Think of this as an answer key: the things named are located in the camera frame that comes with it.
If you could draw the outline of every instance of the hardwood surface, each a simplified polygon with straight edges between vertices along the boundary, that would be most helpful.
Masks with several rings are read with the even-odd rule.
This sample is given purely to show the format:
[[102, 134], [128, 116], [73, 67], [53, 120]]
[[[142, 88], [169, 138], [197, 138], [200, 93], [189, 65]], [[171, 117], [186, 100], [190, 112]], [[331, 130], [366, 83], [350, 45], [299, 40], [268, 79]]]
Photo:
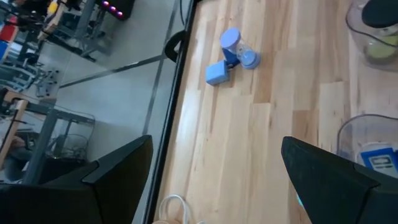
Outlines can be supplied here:
[[[284, 136], [336, 150], [344, 121], [398, 117], [398, 73], [362, 64], [347, 0], [204, 0], [197, 8], [159, 200], [186, 198], [196, 222], [310, 223], [280, 155]], [[205, 83], [229, 27], [262, 55]], [[180, 220], [177, 203], [169, 216]]]

